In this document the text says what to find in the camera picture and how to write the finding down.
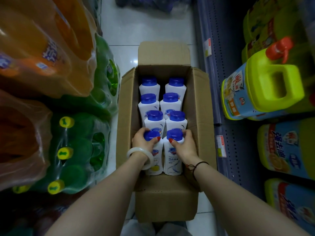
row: yellow bottle cap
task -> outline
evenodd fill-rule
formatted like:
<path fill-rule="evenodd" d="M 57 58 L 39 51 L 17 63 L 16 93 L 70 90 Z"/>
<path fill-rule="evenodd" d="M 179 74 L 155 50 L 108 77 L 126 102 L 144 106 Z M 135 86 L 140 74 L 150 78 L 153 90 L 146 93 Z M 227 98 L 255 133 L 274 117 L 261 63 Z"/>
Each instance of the yellow bottle cap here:
<path fill-rule="evenodd" d="M 24 193 L 24 192 L 28 191 L 31 186 L 32 185 L 14 186 L 12 188 L 12 190 L 16 194 L 21 194 L 21 193 Z"/>
<path fill-rule="evenodd" d="M 67 160 L 73 155 L 73 149 L 71 147 L 62 147 L 58 150 L 57 157 L 60 160 Z"/>
<path fill-rule="evenodd" d="M 72 128 L 74 126 L 74 119 L 71 117 L 62 117 L 59 120 L 59 125 L 64 128 Z"/>
<path fill-rule="evenodd" d="M 63 180 L 55 180 L 53 182 L 51 182 L 48 187 L 48 193 L 49 194 L 58 194 L 60 193 L 63 189 L 65 188 L 65 183 L 63 182 Z"/>
<path fill-rule="evenodd" d="M 154 166 L 154 167 L 151 167 L 151 170 L 152 171 L 158 171 L 160 169 L 160 167 L 159 166 Z"/>

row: supermarket aisle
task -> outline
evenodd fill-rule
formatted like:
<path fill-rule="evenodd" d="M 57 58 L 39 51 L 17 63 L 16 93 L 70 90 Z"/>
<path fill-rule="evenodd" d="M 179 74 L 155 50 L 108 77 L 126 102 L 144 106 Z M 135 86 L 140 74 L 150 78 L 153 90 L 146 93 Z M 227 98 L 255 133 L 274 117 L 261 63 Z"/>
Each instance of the supermarket aisle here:
<path fill-rule="evenodd" d="M 189 45 L 191 65 L 199 67 L 192 10 L 182 17 L 169 17 L 158 10 L 132 7 L 118 8 L 114 0 L 102 0 L 101 28 L 110 45 L 121 76 L 138 64 L 138 46 L 142 41 L 177 40 Z M 111 122 L 110 149 L 107 174 L 116 169 L 116 115 Z M 132 218 L 135 197 L 131 199 L 126 219 Z M 204 193 L 199 193 L 198 214 L 187 222 L 193 236 L 216 235 L 214 210 Z"/>

